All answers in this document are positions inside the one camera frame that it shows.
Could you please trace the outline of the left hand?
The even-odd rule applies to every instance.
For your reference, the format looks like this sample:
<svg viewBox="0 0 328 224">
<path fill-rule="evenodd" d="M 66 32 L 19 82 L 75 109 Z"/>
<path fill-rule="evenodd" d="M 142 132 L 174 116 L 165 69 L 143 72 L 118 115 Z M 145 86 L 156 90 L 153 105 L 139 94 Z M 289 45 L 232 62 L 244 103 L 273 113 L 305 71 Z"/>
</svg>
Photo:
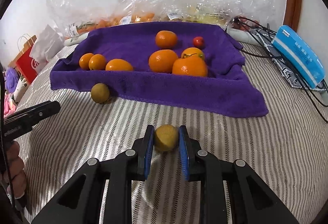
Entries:
<svg viewBox="0 0 328 224">
<path fill-rule="evenodd" d="M 24 172 L 24 162 L 19 157 L 20 146 L 17 141 L 13 141 L 7 150 L 9 171 L 12 178 L 12 186 L 15 199 L 21 198 L 27 188 L 27 177 Z"/>
</svg>

